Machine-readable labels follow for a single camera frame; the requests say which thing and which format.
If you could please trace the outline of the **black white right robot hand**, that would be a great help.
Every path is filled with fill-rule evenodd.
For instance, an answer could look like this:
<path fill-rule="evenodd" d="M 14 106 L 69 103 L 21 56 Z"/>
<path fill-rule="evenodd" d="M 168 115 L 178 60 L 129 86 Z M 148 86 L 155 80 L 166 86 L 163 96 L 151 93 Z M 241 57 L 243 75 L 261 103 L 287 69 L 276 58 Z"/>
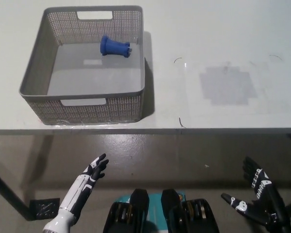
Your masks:
<path fill-rule="evenodd" d="M 269 232 L 289 227 L 291 220 L 285 203 L 265 170 L 248 156 L 242 168 L 257 199 L 248 203 L 226 193 L 222 193 L 221 198 L 240 215 L 264 226 Z"/>

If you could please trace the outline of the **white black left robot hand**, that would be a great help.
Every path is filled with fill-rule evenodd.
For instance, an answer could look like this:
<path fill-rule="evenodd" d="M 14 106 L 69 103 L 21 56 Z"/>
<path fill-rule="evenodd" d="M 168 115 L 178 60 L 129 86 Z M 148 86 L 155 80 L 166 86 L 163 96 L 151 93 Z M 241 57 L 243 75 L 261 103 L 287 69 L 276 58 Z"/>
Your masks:
<path fill-rule="evenodd" d="M 103 170 L 109 162 L 109 160 L 105 158 L 105 153 L 97 157 L 75 179 L 62 201 L 60 209 L 70 212 L 75 219 L 80 217 L 81 211 L 97 181 L 105 175 Z"/>

